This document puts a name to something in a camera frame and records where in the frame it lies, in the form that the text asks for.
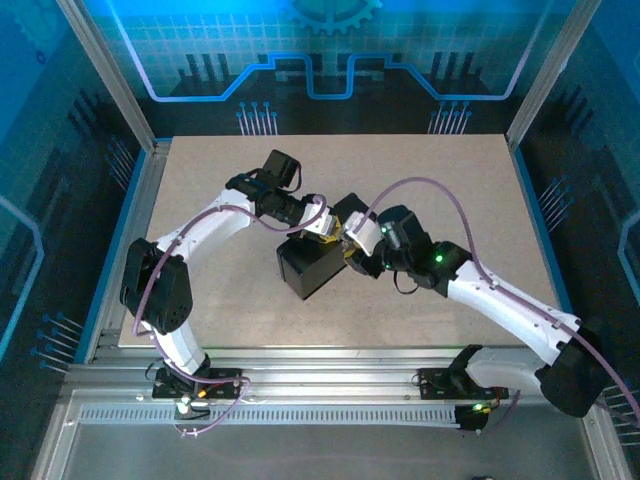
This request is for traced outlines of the starry night print box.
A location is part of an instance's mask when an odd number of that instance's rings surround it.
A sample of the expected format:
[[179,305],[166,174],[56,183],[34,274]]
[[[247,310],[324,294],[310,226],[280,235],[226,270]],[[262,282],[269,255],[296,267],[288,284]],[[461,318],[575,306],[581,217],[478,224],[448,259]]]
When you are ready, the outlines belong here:
[[[366,213],[368,205],[355,193],[350,193],[334,206],[330,213],[338,215],[343,226],[354,211]],[[282,280],[305,300],[349,266],[344,261],[344,250],[339,239],[332,244],[321,244],[316,234],[304,230],[304,224],[295,226],[288,239],[276,249]]]

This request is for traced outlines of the black controller box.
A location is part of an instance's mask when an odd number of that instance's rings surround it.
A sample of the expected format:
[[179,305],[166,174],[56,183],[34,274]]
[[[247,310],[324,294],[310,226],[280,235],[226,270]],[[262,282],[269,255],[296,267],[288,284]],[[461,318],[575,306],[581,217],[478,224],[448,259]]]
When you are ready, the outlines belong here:
[[491,412],[492,408],[484,403],[456,405],[455,422],[461,431],[482,431],[488,424]]

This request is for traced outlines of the grey metal base panel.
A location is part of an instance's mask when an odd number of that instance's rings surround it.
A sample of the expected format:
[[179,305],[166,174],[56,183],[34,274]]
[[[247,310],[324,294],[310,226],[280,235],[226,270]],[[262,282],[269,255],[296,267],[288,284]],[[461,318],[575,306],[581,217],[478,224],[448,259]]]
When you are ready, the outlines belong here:
[[609,416],[525,398],[482,431],[392,425],[87,424],[85,406],[163,405],[75,393],[56,406],[28,480],[640,480]]

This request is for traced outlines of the aluminium cross rail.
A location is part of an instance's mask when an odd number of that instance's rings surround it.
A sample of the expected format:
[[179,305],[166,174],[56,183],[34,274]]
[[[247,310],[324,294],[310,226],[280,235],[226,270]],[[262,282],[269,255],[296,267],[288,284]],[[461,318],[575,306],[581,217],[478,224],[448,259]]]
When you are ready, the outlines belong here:
[[[216,348],[215,368],[238,368],[251,381],[247,400],[263,403],[416,403],[416,373],[446,368],[458,348]],[[100,347],[88,364],[70,366],[62,392],[151,397],[151,348]]]

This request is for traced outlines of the blue side rail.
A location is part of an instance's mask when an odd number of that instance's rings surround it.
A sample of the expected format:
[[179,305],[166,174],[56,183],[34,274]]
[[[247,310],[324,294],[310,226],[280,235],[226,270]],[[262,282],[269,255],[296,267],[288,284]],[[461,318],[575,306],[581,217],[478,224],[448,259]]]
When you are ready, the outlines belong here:
[[575,198],[564,175],[554,177],[541,193],[537,193],[521,149],[516,148],[512,157],[555,298],[563,310],[573,313],[552,234],[568,219]]

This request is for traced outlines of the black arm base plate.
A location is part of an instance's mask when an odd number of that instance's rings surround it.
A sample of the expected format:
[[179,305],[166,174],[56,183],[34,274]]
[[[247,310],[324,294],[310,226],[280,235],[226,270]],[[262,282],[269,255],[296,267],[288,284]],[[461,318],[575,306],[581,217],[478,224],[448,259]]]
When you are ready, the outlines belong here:
[[163,366],[152,380],[152,398],[235,400],[241,393],[241,369],[201,368],[194,377],[203,378],[205,382],[196,382],[168,366]]
[[411,379],[422,400],[488,400],[508,399],[503,387],[481,387],[464,370],[450,368],[418,369]]

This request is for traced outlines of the aluminium side rail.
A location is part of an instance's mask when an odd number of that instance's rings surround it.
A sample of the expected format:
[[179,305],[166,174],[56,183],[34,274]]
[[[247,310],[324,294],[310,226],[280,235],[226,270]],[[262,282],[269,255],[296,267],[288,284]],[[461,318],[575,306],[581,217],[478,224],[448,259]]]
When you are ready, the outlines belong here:
[[76,350],[76,364],[92,361],[106,325],[115,322],[120,328],[124,321],[126,308],[119,294],[127,252],[130,244],[148,231],[171,142],[170,138],[160,139],[154,152],[142,152],[136,161]]

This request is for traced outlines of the aluminium frame post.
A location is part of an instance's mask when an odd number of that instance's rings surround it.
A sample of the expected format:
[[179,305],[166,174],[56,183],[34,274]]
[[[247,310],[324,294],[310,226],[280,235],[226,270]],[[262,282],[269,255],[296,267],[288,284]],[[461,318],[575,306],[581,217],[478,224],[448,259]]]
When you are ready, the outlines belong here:
[[505,138],[514,152],[533,123],[576,46],[591,23],[602,0],[575,0],[573,8],[517,110]]
[[55,1],[141,148],[154,154],[155,134],[88,9],[81,0]]

